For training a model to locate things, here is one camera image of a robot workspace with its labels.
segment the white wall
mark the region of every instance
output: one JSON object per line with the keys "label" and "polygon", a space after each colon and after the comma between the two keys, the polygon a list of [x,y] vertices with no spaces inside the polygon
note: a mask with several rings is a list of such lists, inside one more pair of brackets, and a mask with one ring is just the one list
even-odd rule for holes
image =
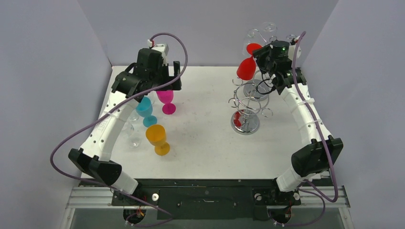
{"label": "white wall", "polygon": [[356,228],[403,228],[405,1],[340,0],[303,65]]}
{"label": "white wall", "polygon": [[[0,3],[0,227],[56,229],[74,181],[52,149],[98,115],[111,67],[76,1]],[[56,157],[67,158],[81,135]]]}
{"label": "white wall", "polygon": [[[303,61],[338,0],[78,0],[113,65],[136,61],[146,39],[166,31],[179,36],[189,64],[233,65],[242,56],[249,29],[265,21],[278,26],[277,35],[308,32]],[[170,60],[184,61],[181,47],[167,38]]]}

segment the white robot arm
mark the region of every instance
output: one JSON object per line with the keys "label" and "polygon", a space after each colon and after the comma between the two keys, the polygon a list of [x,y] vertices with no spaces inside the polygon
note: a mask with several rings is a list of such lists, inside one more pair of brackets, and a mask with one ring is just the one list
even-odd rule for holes
{"label": "white robot arm", "polygon": [[[325,127],[318,112],[315,109],[315,100],[311,98],[308,92],[306,79],[300,69],[297,72],[297,86],[304,96],[302,100],[297,86],[294,84],[292,75],[292,59],[296,48],[295,40],[289,42],[273,41],[259,50],[253,51],[253,56],[262,74],[272,75],[271,82],[273,88],[284,99],[290,108],[290,111],[297,123],[303,148],[295,152],[291,157],[291,166],[279,177],[276,183],[279,191],[290,192],[305,180],[310,179],[317,173],[329,169],[329,163],[326,157],[325,148],[321,142],[321,137],[316,128],[316,122],[319,124],[322,135],[326,140],[328,149],[334,163],[340,154],[343,143],[340,138],[334,139],[329,130]],[[316,116],[312,117],[307,104]]]}
{"label": "white robot arm", "polygon": [[[138,101],[143,97],[136,98],[122,105],[113,113],[109,111],[117,104],[130,96],[162,85],[176,77],[180,72],[180,63],[174,62],[175,75],[169,76],[169,65],[166,56],[169,52],[167,44],[153,45],[149,43],[149,49],[141,49],[138,53],[138,63],[131,64],[124,72],[121,72],[114,81],[108,102],[102,115],[109,116],[98,123],[90,136],[79,149],[72,149],[69,159],[84,173],[125,193],[132,195],[139,183],[122,171],[121,165],[111,161],[111,152],[129,115],[137,107]],[[169,87],[160,90],[180,90],[181,81],[177,80]]]}

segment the white tabletop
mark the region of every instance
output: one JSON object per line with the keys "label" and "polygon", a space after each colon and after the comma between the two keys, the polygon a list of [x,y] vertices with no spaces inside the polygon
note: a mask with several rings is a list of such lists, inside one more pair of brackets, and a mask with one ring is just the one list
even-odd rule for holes
{"label": "white tabletop", "polygon": [[[126,66],[114,66],[104,104],[115,77]],[[166,129],[171,146],[158,156],[145,137],[142,118],[135,129],[143,138],[131,149],[118,138],[111,160],[122,165],[133,178],[171,179],[267,179],[278,177],[291,165],[291,155],[300,149],[301,138],[287,105],[276,92],[270,95],[270,118],[259,115],[260,128],[252,135],[240,135],[231,127],[236,111],[228,100],[236,86],[236,67],[188,67],[176,91],[172,115],[162,112],[155,94],[153,115]]]}

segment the metal frame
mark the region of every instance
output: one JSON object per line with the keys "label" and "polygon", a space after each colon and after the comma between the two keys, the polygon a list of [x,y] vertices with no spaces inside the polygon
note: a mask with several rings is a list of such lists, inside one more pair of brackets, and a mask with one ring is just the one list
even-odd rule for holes
{"label": "metal frame", "polygon": [[[325,195],[333,198],[333,187],[318,187]],[[301,187],[301,189],[312,190],[311,187]],[[311,194],[299,192],[301,205],[293,208],[321,208],[322,201]],[[74,187],[70,194],[66,211],[61,224],[61,229],[70,229],[73,215],[76,208],[81,209],[136,209],[139,206],[112,206],[111,200],[113,192],[107,187]],[[349,199],[343,186],[339,187],[339,198],[335,203],[326,201],[327,208],[338,208],[345,229],[354,229],[352,218],[349,213]],[[283,206],[268,206],[268,208],[283,208]],[[153,209],[149,206],[141,206],[141,209]]]}

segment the wine glass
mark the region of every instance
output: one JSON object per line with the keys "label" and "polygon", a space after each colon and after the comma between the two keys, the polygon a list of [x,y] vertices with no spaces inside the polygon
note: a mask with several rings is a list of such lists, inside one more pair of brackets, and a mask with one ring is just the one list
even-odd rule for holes
{"label": "wine glass", "polygon": [[135,128],[129,121],[125,122],[124,126],[122,127],[121,133],[123,134],[125,144],[129,148],[136,148],[142,142],[142,138],[140,138],[139,135],[135,133]]}
{"label": "wine glass", "polygon": [[139,116],[144,117],[143,125],[145,127],[158,123],[158,119],[152,115],[153,107],[148,97],[143,97],[137,108],[135,108],[135,111],[139,114]]}
{"label": "wine glass", "polygon": [[171,115],[176,111],[176,105],[172,104],[174,98],[174,92],[169,91],[157,91],[156,94],[158,95],[159,100],[164,103],[162,107],[162,111],[166,115]]}
{"label": "wine glass", "polygon": [[155,153],[164,156],[170,151],[170,145],[166,142],[166,131],[161,125],[151,125],[146,130],[146,138],[155,146]]}
{"label": "wine glass", "polygon": [[155,96],[155,92],[149,92],[148,95],[146,95],[145,97],[148,97],[150,99],[150,103],[153,105],[155,104],[155,100],[156,100],[156,96]]}

